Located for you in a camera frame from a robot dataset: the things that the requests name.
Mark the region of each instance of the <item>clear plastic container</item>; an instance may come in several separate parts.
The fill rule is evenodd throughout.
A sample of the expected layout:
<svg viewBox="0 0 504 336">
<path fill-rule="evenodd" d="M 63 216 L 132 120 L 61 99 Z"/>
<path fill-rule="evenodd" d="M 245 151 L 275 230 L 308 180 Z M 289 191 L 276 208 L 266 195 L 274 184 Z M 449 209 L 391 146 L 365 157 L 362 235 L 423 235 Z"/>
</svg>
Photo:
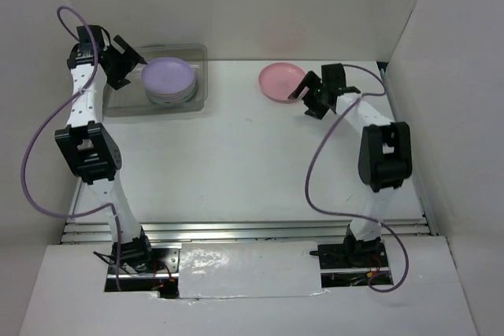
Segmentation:
<svg viewBox="0 0 504 336">
<path fill-rule="evenodd" d="M 103 94 L 104 114 L 107 117 L 148 116 L 166 113 L 197 112 L 203 109 L 208 96 L 206 47 L 203 45 L 145 46 L 136 51 L 146 59 L 175 57 L 186 61 L 196 72 L 196 93 L 186 102 L 154 104 L 146 94 L 140 79 L 143 65 L 138 65 L 126 76 L 130 83 L 114 90 L 106 86 Z"/>
</svg>

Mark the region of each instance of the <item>robotic arm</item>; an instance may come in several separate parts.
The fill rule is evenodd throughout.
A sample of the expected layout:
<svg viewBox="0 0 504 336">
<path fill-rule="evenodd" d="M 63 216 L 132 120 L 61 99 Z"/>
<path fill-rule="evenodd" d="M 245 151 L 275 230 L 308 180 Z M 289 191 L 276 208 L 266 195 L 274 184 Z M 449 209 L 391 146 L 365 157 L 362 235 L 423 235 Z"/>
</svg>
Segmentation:
<svg viewBox="0 0 504 336">
<path fill-rule="evenodd" d="M 138 64 L 146 64 L 120 36 L 114 41 L 121 54 L 106 42 L 102 27 L 91 25 L 98 46 L 98 70 L 91 85 L 83 90 L 93 72 L 93 49 L 84 27 L 78 27 L 79 43 L 67 61 L 73 78 L 73 93 L 83 92 L 72 104 L 66 127 L 57 130 L 54 138 L 72 173 L 80 177 L 99 199 L 101 205 L 112 203 L 121 228 L 120 260 L 137 272 L 150 269 L 152 249 L 142 226 L 133 216 L 120 183 L 122 165 L 117 144 L 102 125 L 103 90 L 108 83 L 114 90 L 128 84 L 125 76 Z M 113 256 L 117 251 L 117 228 L 111 209 L 104 209 L 112 231 Z"/>
<path fill-rule="evenodd" d="M 322 80 L 308 72 L 292 97 L 297 98 L 306 88 L 305 114 L 319 120 L 329 109 L 342 114 L 360 94 L 356 87 L 347 87 L 340 64 L 322 66 Z M 358 173 L 368 188 L 359 214 L 382 222 L 394 194 L 412 173 L 410 128 L 383 116 L 364 101 L 348 112 L 346 120 L 361 135 Z M 367 260 L 379 251 L 380 243 L 380 224 L 361 218 L 351 221 L 343 242 L 350 261 Z"/>
</svg>

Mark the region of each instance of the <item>purple cable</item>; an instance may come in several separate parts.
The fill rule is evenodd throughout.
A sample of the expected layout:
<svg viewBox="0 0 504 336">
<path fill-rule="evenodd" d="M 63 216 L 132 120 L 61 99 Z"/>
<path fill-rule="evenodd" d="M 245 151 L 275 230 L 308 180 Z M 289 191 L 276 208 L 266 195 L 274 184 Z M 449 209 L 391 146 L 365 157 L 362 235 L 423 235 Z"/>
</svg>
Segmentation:
<svg viewBox="0 0 504 336">
<path fill-rule="evenodd" d="M 50 210 L 47 210 L 47 209 L 43 208 L 42 206 L 40 206 L 39 204 L 37 204 L 35 202 L 35 200 L 33 199 L 32 195 L 30 194 L 30 191 L 28 189 L 28 185 L 27 185 L 27 182 L 26 182 L 26 167 L 28 165 L 28 158 L 30 157 L 30 153 L 33 150 L 33 146 L 37 142 L 37 139 L 42 134 L 42 132 L 46 128 L 47 124 L 50 121 L 52 121 L 55 118 L 55 116 L 57 114 L 59 114 L 59 112 L 61 110 L 63 110 L 68 104 L 70 104 L 71 102 L 73 102 L 74 100 L 76 100 L 81 94 L 83 94 L 84 90 L 86 90 L 87 88 L 89 88 L 89 86 L 93 83 L 93 80 L 95 79 L 96 72 L 98 71 L 98 47 L 96 45 L 95 37 L 93 36 L 93 33 L 91 32 L 91 29 L 89 28 L 89 24 L 74 9 L 72 9 L 72 8 L 70 8 L 68 6 L 58 7 L 58 9 L 56 11 L 57 18 L 59 19 L 59 21 L 60 21 L 61 25 L 63 26 L 63 28 L 65 28 L 65 30 L 74 39 L 76 39 L 77 41 L 79 40 L 77 38 L 77 36 L 74 35 L 72 33 L 72 31 L 70 31 L 70 29 L 67 27 L 67 25 L 65 24 L 65 22 L 61 18 L 61 11 L 63 11 L 63 10 L 67 10 L 70 13 L 73 13 L 73 15 L 75 17 L 77 17 L 79 19 L 79 21 L 82 23 L 82 25 L 86 28 L 86 31 L 87 31 L 90 39 L 91 39 L 91 45 L 93 47 L 93 72 L 91 73 L 91 76 L 87 80 L 86 84 L 84 84 L 84 86 L 82 87 L 82 90 L 79 91 L 79 92 L 76 92 L 75 94 L 73 94 L 68 100 L 66 100 L 65 102 L 63 102 L 63 104 L 61 104 L 59 107 L 57 107 L 56 110 L 54 110 L 54 112 L 52 112 L 42 122 L 42 124 L 39 126 L 39 128 L 35 131 L 35 134 L 31 137 L 31 140 L 28 143 L 28 147 L 26 148 L 26 151 L 24 152 L 23 161 L 21 162 L 21 188 L 23 190 L 24 196 L 26 197 L 26 199 L 28 200 L 28 202 L 30 203 L 30 205 L 37 212 L 40 212 L 40 213 L 42 213 L 45 216 L 51 216 L 53 218 L 72 220 L 72 219 L 75 219 L 75 218 L 80 218 L 80 217 L 83 217 L 83 216 L 89 216 L 91 214 L 95 214 L 96 212 L 99 212 L 100 210 L 103 210 L 103 209 L 108 208 L 108 207 L 110 207 L 112 209 L 112 214 L 114 215 L 114 218 L 116 220 L 116 226 L 117 226 L 116 285 L 117 285 L 117 290 L 120 291 L 120 285 L 119 285 L 119 267 L 120 267 L 120 233 L 121 233 L 121 231 L 120 231 L 120 223 L 119 223 L 119 219 L 117 218 L 117 212 L 116 212 L 115 206 L 112 203 L 104 204 L 104 205 L 101 205 L 101 206 L 97 207 L 96 209 L 92 209 L 92 210 L 89 210 L 87 212 L 81 212 L 79 214 L 72 214 L 71 216 L 67 216 L 65 214 L 60 214 L 60 213 L 57 213 L 57 212 L 51 212 Z"/>
<path fill-rule="evenodd" d="M 357 66 L 357 65 L 343 65 L 343 67 L 356 68 L 357 70 L 367 72 L 368 74 L 373 76 L 376 80 L 378 80 L 378 82 L 380 82 L 381 86 L 384 88 L 384 92 L 379 93 L 379 94 L 366 92 L 366 93 L 362 94 L 360 98 L 357 98 L 357 100 L 355 100 L 355 102 L 353 102 L 343 113 L 341 113 L 341 115 L 339 115 L 339 117 L 335 121 L 335 123 L 329 128 L 327 134 L 322 138 L 321 144 L 317 147 L 317 150 L 315 151 L 315 154 L 313 155 L 312 161 L 309 163 L 308 172 L 306 173 L 306 180 L 305 180 L 305 197 L 306 197 L 306 201 L 308 202 L 308 205 L 313 210 L 315 210 L 317 212 L 320 212 L 322 214 L 326 214 L 329 216 L 345 216 L 345 217 L 349 217 L 349 218 L 359 218 L 361 220 L 368 220 L 369 222 L 375 222 L 375 223 L 380 224 L 381 226 L 385 227 L 385 229 L 387 229 L 387 231 L 389 231 L 391 233 L 391 235 L 395 238 L 395 240 L 397 240 L 397 243 L 399 244 L 399 246 L 402 249 L 402 252 L 404 253 L 404 260 L 405 260 L 404 273 L 402 274 L 402 277 L 399 280 L 399 282 L 397 284 L 395 284 L 393 287 L 388 288 L 388 289 L 377 289 L 376 287 L 371 285 L 372 281 L 376 277 L 379 277 L 381 275 L 386 275 L 387 273 L 385 271 L 376 273 L 373 277 L 371 277 L 368 280 L 368 286 L 370 289 L 372 289 L 378 293 L 390 293 L 391 291 L 397 290 L 404 283 L 404 281 L 406 280 L 406 277 L 408 276 L 408 272 L 410 271 L 410 257 L 408 256 L 408 252 L 406 251 L 406 247 L 404 246 L 404 243 L 402 242 L 401 238 L 395 233 L 394 230 L 392 230 L 392 228 L 390 226 L 386 225 L 385 223 L 380 222 L 376 218 L 372 218 L 371 216 L 362 216 L 360 214 L 351 214 L 348 212 L 329 212 L 327 210 L 323 210 L 323 209 L 320 209 L 317 206 L 315 206 L 315 204 L 312 202 L 312 200 L 309 196 L 309 180 L 311 179 L 311 176 L 312 176 L 313 167 L 315 166 L 315 163 L 317 162 L 317 159 L 318 159 L 319 155 L 321 154 L 321 151 L 324 148 L 325 143 L 329 140 L 329 137 L 331 136 L 332 132 L 338 127 L 339 124 L 341 124 L 341 121 L 345 118 L 345 116 L 353 108 L 355 108 L 357 106 L 357 104 L 359 102 L 361 102 L 361 100 L 363 98 L 368 97 L 368 96 L 379 97 L 379 96 L 384 96 L 386 94 L 385 83 L 374 72 L 371 72 L 367 68 Z"/>
</svg>

